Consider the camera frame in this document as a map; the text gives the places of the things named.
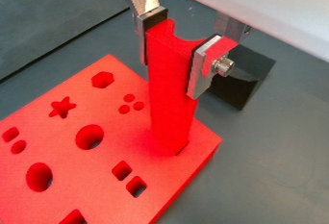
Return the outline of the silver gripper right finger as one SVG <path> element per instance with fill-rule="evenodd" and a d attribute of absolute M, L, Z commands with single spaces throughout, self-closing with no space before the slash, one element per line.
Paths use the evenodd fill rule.
<path fill-rule="evenodd" d="M 228 52 L 249 32 L 248 25 L 221 12 L 216 13 L 213 29 L 215 34 L 192 51 L 185 88 L 185 94 L 191 99 L 196 99 L 207 90 L 215 74 L 221 77 L 229 74 L 235 63 L 227 57 Z"/>

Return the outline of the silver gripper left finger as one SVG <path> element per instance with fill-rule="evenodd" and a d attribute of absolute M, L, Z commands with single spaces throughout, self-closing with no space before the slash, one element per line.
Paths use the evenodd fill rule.
<path fill-rule="evenodd" d="M 146 60 L 146 30 L 167 18 L 167 9 L 158 5 L 157 0 L 129 0 L 129 8 L 136 26 L 140 42 L 140 60 Z"/>

